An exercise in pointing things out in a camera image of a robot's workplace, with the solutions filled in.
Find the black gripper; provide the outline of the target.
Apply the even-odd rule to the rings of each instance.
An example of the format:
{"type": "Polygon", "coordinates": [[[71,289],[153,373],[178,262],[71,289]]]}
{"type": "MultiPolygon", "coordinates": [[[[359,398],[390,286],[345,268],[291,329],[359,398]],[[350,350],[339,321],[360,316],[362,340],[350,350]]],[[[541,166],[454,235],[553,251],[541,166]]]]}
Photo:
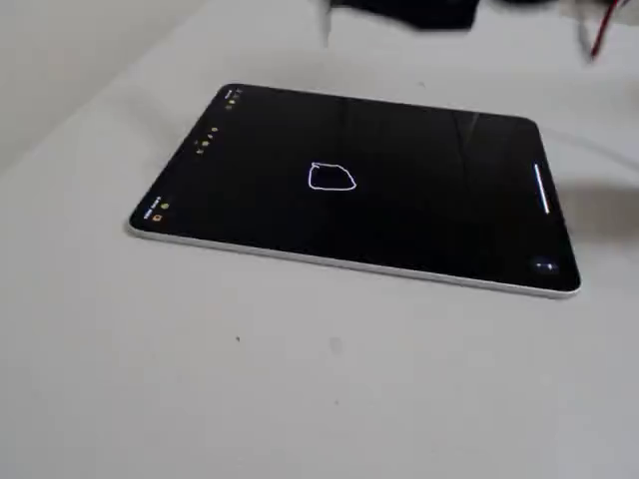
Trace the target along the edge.
{"type": "Polygon", "coordinates": [[[476,1],[354,0],[344,8],[396,21],[418,31],[467,31],[475,19],[476,1]]]}

